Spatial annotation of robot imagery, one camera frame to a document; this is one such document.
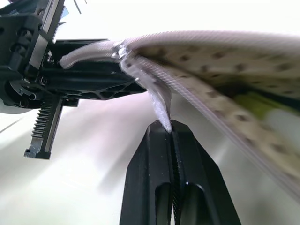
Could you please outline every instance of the black mechanical part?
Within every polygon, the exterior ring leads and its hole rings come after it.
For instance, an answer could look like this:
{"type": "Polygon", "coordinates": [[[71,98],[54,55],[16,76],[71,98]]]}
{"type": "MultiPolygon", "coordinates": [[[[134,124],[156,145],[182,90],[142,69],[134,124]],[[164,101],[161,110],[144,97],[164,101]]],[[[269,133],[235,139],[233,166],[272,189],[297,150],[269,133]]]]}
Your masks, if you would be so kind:
{"type": "Polygon", "coordinates": [[[101,40],[57,41],[48,45],[38,80],[45,79],[44,88],[63,98],[108,100],[146,91],[132,77],[123,73],[116,63],[78,62],[62,69],[62,56],[84,45],[101,40]]]}
{"type": "Polygon", "coordinates": [[[23,0],[0,9],[0,98],[6,105],[40,107],[37,96],[42,98],[44,89],[35,80],[63,3],[64,0],[23,0]],[[20,90],[30,94],[23,95],[20,90]]]}
{"type": "Polygon", "coordinates": [[[54,95],[44,98],[36,120],[37,123],[33,128],[30,147],[25,151],[24,156],[41,159],[50,158],[62,107],[62,98],[54,95]]]}
{"type": "Polygon", "coordinates": [[[170,224],[170,201],[176,225],[240,225],[218,166],[188,126],[172,125],[170,135],[151,124],[130,161],[120,225],[170,224]]]}
{"type": "Polygon", "coordinates": [[[173,173],[170,136],[151,124],[127,168],[120,225],[169,225],[173,173]]]}
{"type": "Polygon", "coordinates": [[[239,217],[217,164],[187,125],[172,120],[173,153],[182,174],[181,199],[174,207],[176,225],[240,225],[239,217]]]}

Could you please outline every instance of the bolt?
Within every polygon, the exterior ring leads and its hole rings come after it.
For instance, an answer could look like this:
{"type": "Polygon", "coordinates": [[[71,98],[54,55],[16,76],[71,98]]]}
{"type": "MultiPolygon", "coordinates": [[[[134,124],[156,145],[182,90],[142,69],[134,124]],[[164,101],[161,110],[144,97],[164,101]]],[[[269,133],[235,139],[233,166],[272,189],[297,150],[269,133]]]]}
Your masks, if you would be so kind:
{"type": "Polygon", "coordinates": [[[48,80],[47,80],[47,78],[45,78],[45,77],[42,76],[42,78],[41,78],[41,80],[39,81],[39,83],[40,83],[41,85],[45,86],[45,85],[48,83],[48,80]]]}

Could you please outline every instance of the polka dot fabric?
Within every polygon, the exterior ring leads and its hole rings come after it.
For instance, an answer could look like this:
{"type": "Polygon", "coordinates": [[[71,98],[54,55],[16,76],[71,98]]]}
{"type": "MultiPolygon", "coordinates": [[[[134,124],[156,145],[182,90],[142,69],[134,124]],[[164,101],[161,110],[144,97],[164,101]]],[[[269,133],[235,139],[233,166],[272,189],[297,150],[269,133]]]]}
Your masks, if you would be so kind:
{"type": "Polygon", "coordinates": [[[212,113],[215,118],[208,119],[217,127],[223,123],[225,134],[232,132],[247,146],[246,154],[255,153],[254,160],[267,165],[273,177],[285,188],[292,187],[293,195],[300,199],[300,157],[295,147],[215,89],[240,84],[300,99],[297,58],[199,45],[158,45],[143,47],[136,53],[167,69],[189,95],[205,106],[199,107],[197,101],[188,99],[199,111],[204,115],[212,113]]]}
{"type": "Polygon", "coordinates": [[[300,99],[300,64],[286,56],[176,45],[143,48],[140,52],[176,65],[214,87],[239,81],[262,91],[300,99]]]}

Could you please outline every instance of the screw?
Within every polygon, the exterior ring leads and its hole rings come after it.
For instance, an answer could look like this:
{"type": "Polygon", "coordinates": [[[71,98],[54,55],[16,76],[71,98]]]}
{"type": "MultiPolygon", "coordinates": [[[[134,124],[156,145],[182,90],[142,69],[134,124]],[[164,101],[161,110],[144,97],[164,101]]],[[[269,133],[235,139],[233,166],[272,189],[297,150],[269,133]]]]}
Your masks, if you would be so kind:
{"type": "Polygon", "coordinates": [[[41,85],[45,86],[45,85],[48,83],[48,80],[47,80],[47,78],[45,78],[45,77],[42,76],[42,78],[41,78],[41,80],[39,81],[39,83],[40,83],[41,85]]]}

